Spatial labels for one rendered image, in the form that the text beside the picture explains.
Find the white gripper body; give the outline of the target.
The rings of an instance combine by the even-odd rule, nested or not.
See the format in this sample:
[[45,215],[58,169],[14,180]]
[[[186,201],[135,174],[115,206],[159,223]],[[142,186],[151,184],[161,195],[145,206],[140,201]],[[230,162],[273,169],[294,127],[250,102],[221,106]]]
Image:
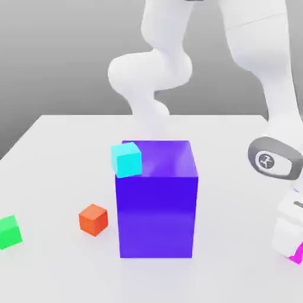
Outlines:
[[293,223],[303,224],[303,193],[291,188],[279,203],[278,211]]

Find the small magenta cube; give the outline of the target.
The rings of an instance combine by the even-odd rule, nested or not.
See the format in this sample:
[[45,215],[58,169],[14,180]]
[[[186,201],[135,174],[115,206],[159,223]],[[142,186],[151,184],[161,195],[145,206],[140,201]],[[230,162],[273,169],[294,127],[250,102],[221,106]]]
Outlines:
[[295,262],[296,264],[300,264],[303,261],[303,242],[298,246],[295,254],[289,257],[289,260]]

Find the small cyan cube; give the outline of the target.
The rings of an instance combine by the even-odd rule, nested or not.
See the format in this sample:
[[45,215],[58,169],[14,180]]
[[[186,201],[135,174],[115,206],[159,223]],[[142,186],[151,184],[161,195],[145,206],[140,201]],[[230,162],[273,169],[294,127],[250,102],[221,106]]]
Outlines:
[[117,178],[142,174],[141,151],[134,142],[111,146],[111,166]]

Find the small orange cube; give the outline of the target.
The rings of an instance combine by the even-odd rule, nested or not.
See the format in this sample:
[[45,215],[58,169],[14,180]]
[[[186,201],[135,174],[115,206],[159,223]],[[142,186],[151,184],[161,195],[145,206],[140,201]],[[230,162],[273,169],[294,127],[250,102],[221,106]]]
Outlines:
[[80,229],[96,237],[108,227],[108,212],[95,204],[90,204],[79,213]]

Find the small green cube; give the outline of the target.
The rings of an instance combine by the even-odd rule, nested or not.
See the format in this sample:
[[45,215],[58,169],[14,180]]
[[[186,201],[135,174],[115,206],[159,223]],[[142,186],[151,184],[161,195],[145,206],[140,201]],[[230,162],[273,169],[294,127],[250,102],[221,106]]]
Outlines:
[[0,249],[22,242],[20,228],[14,215],[0,219]]

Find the large blue box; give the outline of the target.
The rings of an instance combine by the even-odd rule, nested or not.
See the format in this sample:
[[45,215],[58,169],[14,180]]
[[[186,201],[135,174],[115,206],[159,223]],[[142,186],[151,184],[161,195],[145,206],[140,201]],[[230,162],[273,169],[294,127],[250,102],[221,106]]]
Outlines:
[[122,258],[191,258],[198,171],[185,140],[135,141],[142,174],[116,178]]

